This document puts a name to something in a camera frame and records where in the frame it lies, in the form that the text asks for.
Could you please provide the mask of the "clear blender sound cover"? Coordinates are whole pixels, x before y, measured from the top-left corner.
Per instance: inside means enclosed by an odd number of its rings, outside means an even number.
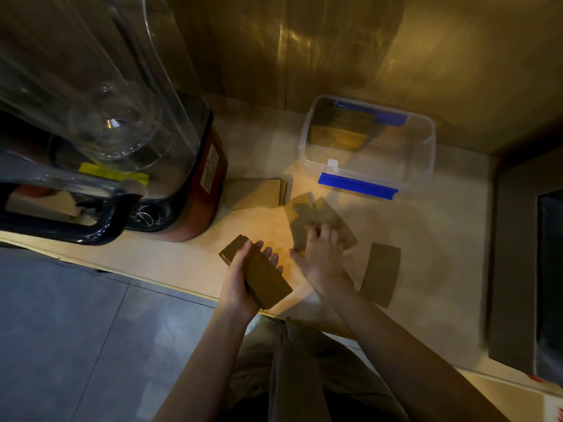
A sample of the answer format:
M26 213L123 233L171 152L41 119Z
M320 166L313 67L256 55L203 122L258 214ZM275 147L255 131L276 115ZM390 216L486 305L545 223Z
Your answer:
M169 0L0 0L0 103L168 198L211 116Z

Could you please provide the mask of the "person's left forearm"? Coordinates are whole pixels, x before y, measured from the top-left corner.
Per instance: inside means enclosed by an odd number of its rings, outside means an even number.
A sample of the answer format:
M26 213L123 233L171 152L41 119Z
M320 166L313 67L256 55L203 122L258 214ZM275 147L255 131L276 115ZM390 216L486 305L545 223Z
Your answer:
M245 331L257 315L254 302L220 302L154 422L215 422Z

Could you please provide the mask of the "person's right forearm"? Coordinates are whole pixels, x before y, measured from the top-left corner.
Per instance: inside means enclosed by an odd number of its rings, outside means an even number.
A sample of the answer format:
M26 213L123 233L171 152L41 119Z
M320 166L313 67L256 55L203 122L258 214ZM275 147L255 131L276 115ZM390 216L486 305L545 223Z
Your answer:
M510 422L439 355L343 277L315 286L333 307L412 422Z

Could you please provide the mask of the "grey appliance with dark window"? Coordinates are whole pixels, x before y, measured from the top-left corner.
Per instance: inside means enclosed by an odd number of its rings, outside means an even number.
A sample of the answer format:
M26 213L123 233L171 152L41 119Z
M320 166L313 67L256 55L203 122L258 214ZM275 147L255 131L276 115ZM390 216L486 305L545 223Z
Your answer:
M498 174L489 357L563 388L563 146Z

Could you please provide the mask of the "person's right hand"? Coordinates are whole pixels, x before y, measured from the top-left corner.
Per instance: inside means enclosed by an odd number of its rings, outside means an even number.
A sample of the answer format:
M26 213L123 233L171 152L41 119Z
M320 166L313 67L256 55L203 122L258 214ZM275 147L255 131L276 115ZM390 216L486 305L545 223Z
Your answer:
M338 232L327 224L307 224L305 228L307 243L303 253L308 258L309 271L302 274L308 283L325 298L352 289L354 284L344 268Z

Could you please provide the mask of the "stack of brown cup sleeves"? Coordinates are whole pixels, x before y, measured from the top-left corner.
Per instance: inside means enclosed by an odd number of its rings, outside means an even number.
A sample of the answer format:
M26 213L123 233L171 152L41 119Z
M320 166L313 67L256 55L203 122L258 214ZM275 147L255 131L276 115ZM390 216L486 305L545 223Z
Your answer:
M237 178L224 183L221 201L229 210L274 208L284 204L287 181L282 178Z
M229 266L236 252L249 240L245 235L238 235L219 252L219 257ZM288 295L292 288L266 257L254 250L248 266L245 280L247 291L259 306L258 311L267 311L276 306Z
M307 143L358 151L374 131L374 117L335 106L337 99L322 97L314 105Z

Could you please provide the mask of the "clear plastic storage container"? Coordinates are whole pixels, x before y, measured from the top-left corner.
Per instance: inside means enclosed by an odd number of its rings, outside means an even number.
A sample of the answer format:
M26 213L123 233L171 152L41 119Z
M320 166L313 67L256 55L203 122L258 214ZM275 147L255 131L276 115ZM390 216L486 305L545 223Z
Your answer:
M308 126L314 105L322 97L408 114L409 119L402 127L376 124L374 131L355 152L311 145L307 143ZM435 153L435 123L428 116L327 94L313 100L299 142L299 159L316 182L321 173L328 173L395 188L398 193L417 193L430 185Z

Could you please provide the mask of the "blue container latch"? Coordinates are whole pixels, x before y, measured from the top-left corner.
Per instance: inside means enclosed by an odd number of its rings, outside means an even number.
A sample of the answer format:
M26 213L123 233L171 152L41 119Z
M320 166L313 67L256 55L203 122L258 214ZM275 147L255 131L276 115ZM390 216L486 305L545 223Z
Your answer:
M318 184L385 200L393 200L398 193L395 188L328 173L321 173Z
M357 103L345 102L343 100L337 100L335 106L338 108L343 108L345 110L371 115L374 117L375 123L383 124L387 126L402 127L406 124L407 120L409 119L408 114L388 111L373 106L359 105Z

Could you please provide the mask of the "khaki trousers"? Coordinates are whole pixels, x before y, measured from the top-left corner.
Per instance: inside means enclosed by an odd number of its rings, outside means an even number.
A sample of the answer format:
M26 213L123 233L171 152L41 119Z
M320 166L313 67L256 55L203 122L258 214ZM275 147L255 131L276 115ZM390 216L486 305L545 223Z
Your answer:
M409 422L382 378L346 346L267 317L242 341L218 420Z

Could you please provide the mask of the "person's left hand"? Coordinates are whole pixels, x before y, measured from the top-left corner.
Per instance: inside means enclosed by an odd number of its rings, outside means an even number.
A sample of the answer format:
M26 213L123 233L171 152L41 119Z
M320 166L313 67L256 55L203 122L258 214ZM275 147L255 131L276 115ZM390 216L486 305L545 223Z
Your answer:
M255 250L262 253L278 272L283 272L284 268L279 265L279 255L274 253L271 247L266 247L262 250L264 246L263 241L258 241L254 245ZM213 317L226 319L227 321L234 322L236 325L247 327L255 315L257 315L258 310L259 306L247 291L245 281L238 283L238 252L236 252L226 272L220 300Z

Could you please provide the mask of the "red blender base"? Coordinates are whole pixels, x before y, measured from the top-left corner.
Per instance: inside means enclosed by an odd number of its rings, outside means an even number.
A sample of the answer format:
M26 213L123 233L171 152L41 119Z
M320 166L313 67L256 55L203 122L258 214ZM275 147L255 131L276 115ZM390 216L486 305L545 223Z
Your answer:
M201 138L195 165L171 196L142 200L130 214L126 230L154 240L185 242L203 234L215 219L228 158L206 100L185 91L177 95Z

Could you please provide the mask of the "brown cardboard cup sleeve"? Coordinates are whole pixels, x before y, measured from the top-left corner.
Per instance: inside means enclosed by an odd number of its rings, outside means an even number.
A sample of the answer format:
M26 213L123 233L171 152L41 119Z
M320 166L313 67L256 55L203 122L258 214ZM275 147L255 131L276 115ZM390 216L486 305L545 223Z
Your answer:
M313 203L313 195L310 192L303 193L289 200L284 211L289 223L293 238L293 248L303 253L307 243L307 224L316 224L317 216Z
M358 243L352 230L325 198L318 198L314 202L313 208L315 210L317 224L327 224L336 230L344 250L352 248Z
M372 243L360 293L374 304L388 308L398 282L401 249Z

